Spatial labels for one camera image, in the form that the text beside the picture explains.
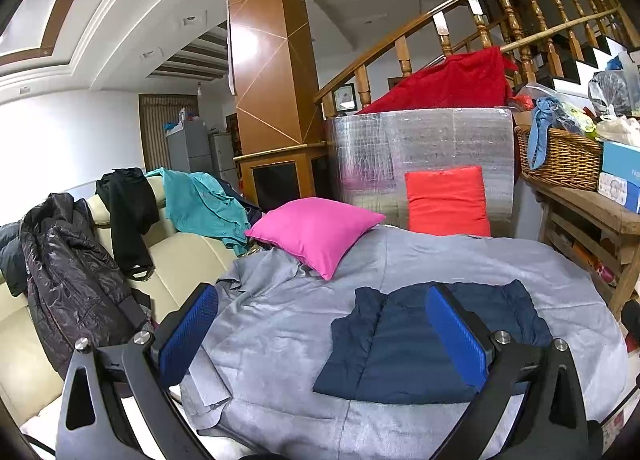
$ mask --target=metal bolt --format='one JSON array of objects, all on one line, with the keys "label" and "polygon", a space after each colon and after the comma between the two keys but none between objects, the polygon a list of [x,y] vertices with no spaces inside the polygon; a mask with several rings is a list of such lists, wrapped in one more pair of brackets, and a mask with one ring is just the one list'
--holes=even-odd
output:
[{"label": "metal bolt", "polygon": [[498,344],[508,345],[511,342],[511,336],[509,332],[505,330],[498,330],[494,333],[494,339]]},{"label": "metal bolt", "polygon": [[80,337],[78,341],[76,341],[74,348],[79,352],[85,352],[89,349],[89,346],[91,346],[91,341],[86,337]]},{"label": "metal bolt", "polygon": [[146,345],[149,342],[150,338],[151,334],[146,330],[143,330],[142,332],[138,332],[133,336],[133,342],[135,342],[135,344],[137,345]]},{"label": "metal bolt", "polygon": [[565,352],[569,349],[569,345],[564,339],[554,339],[554,346],[559,352]]}]

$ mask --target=teal shirt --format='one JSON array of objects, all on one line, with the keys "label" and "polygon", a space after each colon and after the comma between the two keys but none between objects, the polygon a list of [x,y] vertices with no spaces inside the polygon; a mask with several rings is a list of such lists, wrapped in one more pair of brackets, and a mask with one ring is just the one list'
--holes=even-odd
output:
[{"label": "teal shirt", "polygon": [[251,226],[244,207],[227,196],[207,173],[182,173],[161,167],[146,176],[161,175],[166,196],[166,217],[182,233],[219,239],[236,255],[245,253]]}]

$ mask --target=curtain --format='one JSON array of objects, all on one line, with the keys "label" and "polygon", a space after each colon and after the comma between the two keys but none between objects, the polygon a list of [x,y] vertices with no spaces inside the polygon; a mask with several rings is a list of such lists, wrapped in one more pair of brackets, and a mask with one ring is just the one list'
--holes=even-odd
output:
[{"label": "curtain", "polygon": [[194,94],[139,94],[142,153],[147,171],[170,169],[169,147],[164,136],[164,124],[178,122],[178,112],[198,114],[198,98]]}]

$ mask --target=blue rubber pad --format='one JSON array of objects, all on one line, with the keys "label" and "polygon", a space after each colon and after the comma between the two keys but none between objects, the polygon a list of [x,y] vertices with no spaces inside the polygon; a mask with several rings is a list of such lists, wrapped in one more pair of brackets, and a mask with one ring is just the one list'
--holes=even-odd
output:
[{"label": "blue rubber pad", "polygon": [[160,384],[164,388],[182,382],[204,336],[218,314],[218,293],[210,284],[186,313],[158,356]]},{"label": "blue rubber pad", "polygon": [[436,287],[427,290],[424,308],[462,379],[480,391],[488,376],[480,343]]}]

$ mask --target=red pillow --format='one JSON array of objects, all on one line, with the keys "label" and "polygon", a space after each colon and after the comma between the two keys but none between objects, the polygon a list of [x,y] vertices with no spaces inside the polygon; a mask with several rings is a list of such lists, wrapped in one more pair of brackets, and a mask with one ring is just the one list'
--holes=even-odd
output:
[{"label": "red pillow", "polygon": [[410,231],[491,236],[480,167],[417,171],[405,174],[404,179]]}]

